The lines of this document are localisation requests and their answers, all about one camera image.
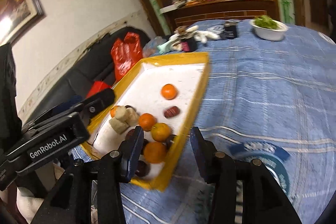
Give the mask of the dark plum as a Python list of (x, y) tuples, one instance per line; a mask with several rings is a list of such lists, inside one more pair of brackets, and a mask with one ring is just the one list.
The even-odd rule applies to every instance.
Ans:
[(129, 140), (134, 135), (134, 132), (135, 132), (134, 128), (129, 130), (125, 136), (125, 140)]
[(135, 170), (135, 175), (138, 177), (145, 177), (150, 172), (150, 165), (148, 165), (146, 162), (139, 160), (137, 164), (137, 168)]

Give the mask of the red plastic bag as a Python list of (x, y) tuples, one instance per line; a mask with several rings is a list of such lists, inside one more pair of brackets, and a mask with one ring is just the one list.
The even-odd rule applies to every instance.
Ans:
[(117, 38), (110, 54), (116, 81), (119, 82), (143, 58), (139, 34), (128, 32), (124, 39)]

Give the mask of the white bowl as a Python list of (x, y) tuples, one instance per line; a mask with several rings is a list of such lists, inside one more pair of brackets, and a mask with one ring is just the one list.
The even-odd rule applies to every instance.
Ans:
[(272, 29), (269, 29), (269, 28), (262, 28), (262, 27), (257, 26), (255, 24), (254, 19), (251, 19), (249, 21), (250, 25), (252, 26), (252, 29), (254, 30), (254, 33), (259, 38), (264, 39), (264, 40), (273, 41), (273, 42), (278, 42), (278, 41), (281, 41), (284, 38), (285, 33), (287, 32), (289, 27), (282, 22), (279, 22), (279, 21), (276, 21), (276, 20), (275, 20), (275, 22), (277, 24), (277, 29), (272, 30)]

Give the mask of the small black box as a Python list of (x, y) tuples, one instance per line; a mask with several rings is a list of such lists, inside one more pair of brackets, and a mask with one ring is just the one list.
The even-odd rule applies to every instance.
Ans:
[(229, 19), (224, 22), (224, 34), (227, 39), (235, 39), (238, 37), (239, 20)]

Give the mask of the black sofa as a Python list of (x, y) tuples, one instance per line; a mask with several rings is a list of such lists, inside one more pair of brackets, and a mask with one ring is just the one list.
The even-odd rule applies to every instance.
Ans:
[(139, 35), (142, 46), (150, 41), (146, 32), (132, 26), (107, 32), (103, 37), (85, 42), (66, 56), (43, 79), (19, 112), (23, 124), (33, 120), (52, 107), (71, 100), (74, 96), (84, 99), (96, 81), (113, 85), (114, 64), (110, 52), (117, 39), (126, 34)]

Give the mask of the small orange tangerine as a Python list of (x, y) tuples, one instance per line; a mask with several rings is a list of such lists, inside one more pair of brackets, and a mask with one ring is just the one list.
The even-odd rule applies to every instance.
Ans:
[(172, 84), (165, 84), (161, 88), (161, 96), (166, 100), (173, 100), (178, 95), (177, 88)]

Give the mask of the framed picture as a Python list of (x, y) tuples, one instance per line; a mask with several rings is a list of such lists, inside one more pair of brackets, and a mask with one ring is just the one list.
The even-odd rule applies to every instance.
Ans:
[(40, 0), (1, 0), (1, 45), (14, 43), (44, 16)]

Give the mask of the black and pink clutter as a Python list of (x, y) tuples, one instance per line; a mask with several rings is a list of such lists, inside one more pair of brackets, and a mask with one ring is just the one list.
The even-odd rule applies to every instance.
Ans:
[(182, 51), (182, 43), (186, 42), (187, 39), (193, 38), (198, 31), (198, 26), (186, 27), (180, 26), (171, 35), (167, 42), (164, 42), (157, 46), (157, 50), (160, 54), (168, 53), (170, 51)]

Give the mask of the yellowish central orange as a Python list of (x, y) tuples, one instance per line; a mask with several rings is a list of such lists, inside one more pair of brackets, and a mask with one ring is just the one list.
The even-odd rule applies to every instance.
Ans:
[(165, 142), (171, 135), (171, 128), (165, 123), (156, 123), (151, 128), (151, 137), (157, 142)]

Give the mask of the peeled cane piece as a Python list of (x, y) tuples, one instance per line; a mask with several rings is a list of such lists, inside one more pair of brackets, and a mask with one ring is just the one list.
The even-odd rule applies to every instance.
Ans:
[(125, 106), (117, 106), (114, 117), (121, 122), (125, 122), (130, 116), (129, 110)]
[(126, 122), (120, 121), (115, 117), (109, 120), (109, 124), (118, 135), (121, 135), (129, 128), (129, 125)]
[(134, 108), (129, 107), (126, 110), (127, 110), (127, 114), (128, 114), (127, 119), (126, 119), (126, 123), (130, 127), (138, 125), (139, 115), (134, 110)]

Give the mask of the red date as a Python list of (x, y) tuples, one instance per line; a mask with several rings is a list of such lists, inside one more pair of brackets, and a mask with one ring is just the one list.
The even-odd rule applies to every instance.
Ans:
[(167, 108), (164, 112), (163, 115), (166, 119), (176, 117), (177, 115), (180, 114), (180, 108), (177, 106), (171, 106)]

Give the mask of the green leafy vegetables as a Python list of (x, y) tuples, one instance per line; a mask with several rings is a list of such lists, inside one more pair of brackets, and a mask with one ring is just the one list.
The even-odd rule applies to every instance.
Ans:
[(256, 16), (256, 18), (253, 20), (253, 23), (258, 27), (266, 28), (269, 30), (278, 29), (277, 23), (267, 15)]

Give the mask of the large orange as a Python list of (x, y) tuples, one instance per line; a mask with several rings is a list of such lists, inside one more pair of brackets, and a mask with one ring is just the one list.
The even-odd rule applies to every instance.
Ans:
[(143, 156), (145, 160), (151, 164), (159, 164), (165, 161), (166, 155), (166, 146), (159, 142), (150, 142), (143, 150)]

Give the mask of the blue plaid tablecloth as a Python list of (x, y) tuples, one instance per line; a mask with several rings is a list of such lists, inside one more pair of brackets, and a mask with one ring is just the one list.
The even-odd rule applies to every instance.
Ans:
[[(316, 223), (335, 193), (335, 39), (300, 26), (284, 38), (259, 38), (249, 23), (239, 36), (209, 41), (198, 127), (233, 159), (259, 159), (302, 223)], [(202, 179), (190, 131), (167, 188), (121, 184), (127, 223), (206, 223), (215, 187)]]

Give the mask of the wooden counter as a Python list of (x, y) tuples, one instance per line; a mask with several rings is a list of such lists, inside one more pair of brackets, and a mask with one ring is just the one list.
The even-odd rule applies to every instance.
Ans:
[(278, 4), (274, 0), (216, 0), (179, 7), (164, 13), (169, 27), (190, 26), (202, 20), (253, 19), (268, 15), (280, 20)]

